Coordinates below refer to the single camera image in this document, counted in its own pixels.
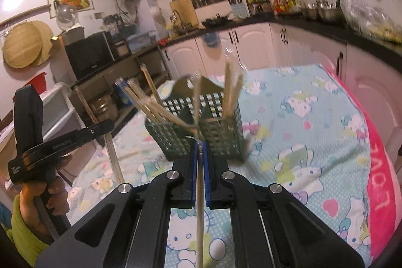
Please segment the left hand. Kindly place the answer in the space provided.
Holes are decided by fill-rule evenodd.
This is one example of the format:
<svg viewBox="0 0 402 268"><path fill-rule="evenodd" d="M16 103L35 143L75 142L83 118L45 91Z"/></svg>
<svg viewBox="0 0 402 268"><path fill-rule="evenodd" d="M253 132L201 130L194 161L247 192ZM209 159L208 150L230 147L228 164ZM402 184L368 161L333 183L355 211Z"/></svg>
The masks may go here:
<svg viewBox="0 0 402 268"><path fill-rule="evenodd" d="M19 195L20 214L28 229L39 240L47 245L53 243L44 214L47 210L54 216L62 216L69 212L68 192L65 181L57 176L51 184L43 181L29 181L22 185Z"/></svg>

